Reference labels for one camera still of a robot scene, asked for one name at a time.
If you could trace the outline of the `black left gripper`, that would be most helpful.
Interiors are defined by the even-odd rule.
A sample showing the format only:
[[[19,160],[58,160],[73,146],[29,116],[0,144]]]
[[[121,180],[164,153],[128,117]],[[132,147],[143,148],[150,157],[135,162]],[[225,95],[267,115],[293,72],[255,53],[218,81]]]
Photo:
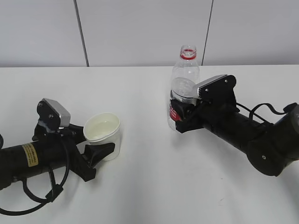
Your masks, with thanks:
[[[85,182],[95,178],[94,167],[115,149],[114,143],[85,145],[83,156],[77,147],[77,144],[86,141],[83,127],[74,124],[52,133],[36,125],[32,140],[40,166],[56,169],[68,165]]]

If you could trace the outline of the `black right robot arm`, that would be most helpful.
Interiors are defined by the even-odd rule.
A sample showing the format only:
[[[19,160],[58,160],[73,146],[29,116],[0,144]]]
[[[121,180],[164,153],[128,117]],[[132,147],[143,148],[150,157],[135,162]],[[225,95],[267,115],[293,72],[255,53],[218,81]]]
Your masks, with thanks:
[[[299,159],[299,105],[280,112],[276,123],[254,120],[240,113],[233,75],[217,75],[200,83],[177,77],[171,81],[169,117],[180,133],[206,129],[245,153],[251,165],[268,176],[278,176]]]

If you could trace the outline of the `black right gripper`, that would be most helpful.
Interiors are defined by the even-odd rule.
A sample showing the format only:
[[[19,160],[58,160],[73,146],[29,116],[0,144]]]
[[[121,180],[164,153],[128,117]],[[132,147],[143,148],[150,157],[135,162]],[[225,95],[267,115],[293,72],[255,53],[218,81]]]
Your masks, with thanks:
[[[202,129],[205,125],[212,127],[224,117],[240,111],[236,105],[215,105],[193,99],[196,100],[195,104],[170,100],[170,118],[175,121],[176,130],[180,133]]]

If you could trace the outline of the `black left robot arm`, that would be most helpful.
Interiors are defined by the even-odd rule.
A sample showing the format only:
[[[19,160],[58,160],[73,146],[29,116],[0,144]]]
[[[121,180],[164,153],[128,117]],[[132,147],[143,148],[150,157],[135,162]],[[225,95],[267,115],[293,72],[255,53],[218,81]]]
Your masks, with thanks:
[[[114,152],[115,144],[86,144],[80,153],[77,145],[85,140],[81,126],[70,125],[54,133],[36,127],[33,142],[1,149],[0,188],[63,166],[85,182],[94,179],[95,166]]]

